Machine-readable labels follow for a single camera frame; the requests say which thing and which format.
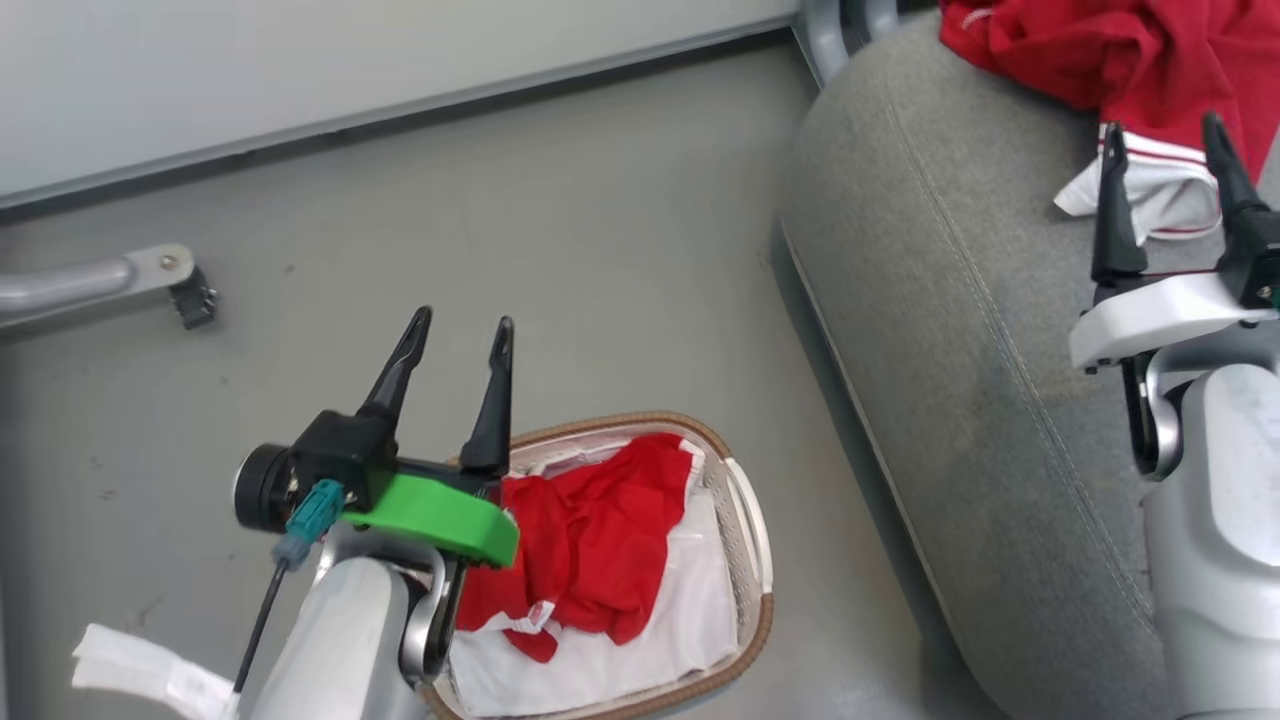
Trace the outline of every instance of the gray fabric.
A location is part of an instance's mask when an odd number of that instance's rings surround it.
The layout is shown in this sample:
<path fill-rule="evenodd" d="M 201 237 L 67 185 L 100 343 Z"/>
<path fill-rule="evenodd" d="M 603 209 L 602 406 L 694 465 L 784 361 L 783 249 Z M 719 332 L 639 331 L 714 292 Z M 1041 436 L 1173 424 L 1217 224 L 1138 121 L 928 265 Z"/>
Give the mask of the gray fabric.
<path fill-rule="evenodd" d="M 783 228 L 982 685 L 1018 719 L 1165 720 L 1119 372 L 1068 360 L 1093 224 L 1051 201 L 1096 118 L 974 69 L 937 26 L 819 97 Z M 1156 243 L 1152 264 L 1219 252 Z"/>

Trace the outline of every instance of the white towel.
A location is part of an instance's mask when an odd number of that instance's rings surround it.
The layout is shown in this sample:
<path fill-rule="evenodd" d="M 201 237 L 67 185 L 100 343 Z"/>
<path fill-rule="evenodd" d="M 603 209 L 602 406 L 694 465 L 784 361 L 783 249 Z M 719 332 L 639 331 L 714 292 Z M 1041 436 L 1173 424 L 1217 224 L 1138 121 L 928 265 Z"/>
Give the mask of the white towel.
<path fill-rule="evenodd" d="M 1053 199 L 1069 215 L 1080 218 L 1098 211 L 1105 136 L 1106 126 L 1098 131 L 1098 156 Z M 1124 142 L 1129 155 L 1124 184 L 1138 245 L 1148 237 L 1192 240 L 1217 229 L 1222 222 L 1217 179 L 1208 172 L 1203 151 L 1128 131 Z"/>
<path fill-rule="evenodd" d="M 736 651 L 733 588 L 712 496 L 701 487 L 690 492 L 640 637 L 616 646 L 603 633 L 557 625 L 547 626 L 559 648 L 545 665 L 500 632 L 457 633 L 449 661 L 463 710 L 475 717 L 561 712 L 672 683 Z"/>
<path fill-rule="evenodd" d="M 73 688 L 150 698 L 187 720 L 228 720 L 236 715 L 239 696 L 232 692 L 230 680 L 154 642 L 93 623 L 72 656 Z"/>

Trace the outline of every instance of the red clothing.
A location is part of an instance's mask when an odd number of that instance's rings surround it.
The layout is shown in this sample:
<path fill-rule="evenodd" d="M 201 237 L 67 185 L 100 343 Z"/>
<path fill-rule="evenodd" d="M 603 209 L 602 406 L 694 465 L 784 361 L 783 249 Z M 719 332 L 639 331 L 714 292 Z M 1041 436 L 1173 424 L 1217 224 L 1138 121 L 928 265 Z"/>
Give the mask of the red clothing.
<path fill-rule="evenodd" d="M 529 615 L 541 601 L 552 619 L 623 644 L 644 630 L 667 566 L 667 534 L 685 514 L 692 455 L 675 434 L 639 437 L 613 457 L 552 479 L 507 479 L 502 505 L 520 528 L 507 570 L 467 573 L 457 628 L 477 630 L 499 614 Z M 539 662 L 556 639 L 507 630 Z"/>
<path fill-rule="evenodd" d="M 1203 151 L 1222 115 L 1257 182 L 1280 124 L 1280 0 L 943 0 L 941 40 L 979 68 Z"/>

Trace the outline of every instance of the black cable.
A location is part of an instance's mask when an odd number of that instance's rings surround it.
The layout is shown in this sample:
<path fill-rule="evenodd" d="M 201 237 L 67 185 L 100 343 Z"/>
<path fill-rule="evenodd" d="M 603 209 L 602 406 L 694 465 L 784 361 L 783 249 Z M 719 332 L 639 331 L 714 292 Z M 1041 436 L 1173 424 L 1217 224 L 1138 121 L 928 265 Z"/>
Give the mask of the black cable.
<path fill-rule="evenodd" d="M 262 629 L 266 628 L 266 616 L 271 614 L 271 605 L 275 603 L 275 593 L 280 592 L 280 580 L 284 579 L 287 568 L 288 564 L 284 560 L 275 565 L 271 584 L 268 585 L 266 596 L 262 597 L 262 609 L 257 611 L 257 621 L 253 623 L 253 634 L 248 637 L 248 647 L 244 648 L 244 660 L 241 660 L 239 673 L 236 674 L 236 684 L 232 687 L 232 692 L 236 694 L 244 689 L 248 666 L 253 664 L 253 653 L 257 652 L 257 643 L 262 641 Z"/>

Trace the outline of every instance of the wicker basket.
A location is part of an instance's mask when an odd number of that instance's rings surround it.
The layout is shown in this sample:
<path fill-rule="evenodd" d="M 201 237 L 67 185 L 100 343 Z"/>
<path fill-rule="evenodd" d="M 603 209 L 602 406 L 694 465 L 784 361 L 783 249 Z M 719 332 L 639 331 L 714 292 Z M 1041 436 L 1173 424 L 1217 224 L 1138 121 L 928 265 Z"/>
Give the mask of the wicker basket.
<path fill-rule="evenodd" d="M 584 420 L 538 430 L 512 439 L 511 466 L 527 471 L 540 460 L 575 447 L 650 433 L 675 433 L 703 448 L 707 466 L 703 484 L 716 502 L 716 519 L 724 544 L 733 600 L 737 606 L 736 653 L 716 666 L 690 673 L 675 683 L 650 688 L 607 703 L 566 712 L 538 715 L 545 720 L 630 720 L 676 708 L 736 680 L 755 661 L 773 625 L 773 559 L 759 502 L 746 474 L 728 446 L 710 428 L 673 413 L 636 413 Z M 462 710 L 445 667 L 426 691 L 426 700 L 440 720 L 471 720 Z"/>

